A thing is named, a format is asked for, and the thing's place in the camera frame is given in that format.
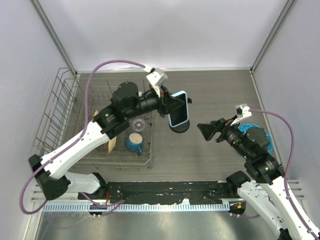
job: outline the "blue cup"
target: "blue cup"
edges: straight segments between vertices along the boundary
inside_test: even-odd
[[[132,153],[142,154],[144,141],[139,133],[131,133],[124,142],[125,148]]]

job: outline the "white panel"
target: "white panel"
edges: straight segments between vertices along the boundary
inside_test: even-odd
[[[31,174],[28,158],[52,81],[65,64],[28,0],[2,0],[0,23],[0,232],[21,240],[29,217],[18,201]]]
[[[311,218],[320,226],[320,1],[298,0],[256,71],[267,110],[292,124],[296,147],[290,176],[298,179]],[[280,155],[287,160],[290,133],[270,118]]]
[[[286,0],[40,0],[79,71],[251,67]]]

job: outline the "wire basket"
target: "wire basket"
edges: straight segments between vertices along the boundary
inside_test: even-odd
[[[37,131],[34,146],[37,147],[41,155],[52,152],[63,143],[67,142],[79,133],[85,124],[85,104],[84,92],[87,78],[70,77],[70,70],[61,68],[54,81],[48,103],[45,107],[43,117]],[[122,82],[127,82],[123,78],[94,78],[91,81],[88,94],[88,116],[89,121],[94,117],[96,111],[100,111],[111,103],[112,93],[118,89]],[[147,79],[130,79],[138,86],[138,90],[145,92],[148,90]],[[142,154],[129,152],[125,147],[126,137],[135,132],[130,127],[116,137],[114,149],[108,153],[108,143],[102,144],[92,150],[75,167],[133,167],[146,168],[152,163],[152,143],[154,132],[155,113],[149,112],[137,117],[143,119],[150,127],[143,135]]]

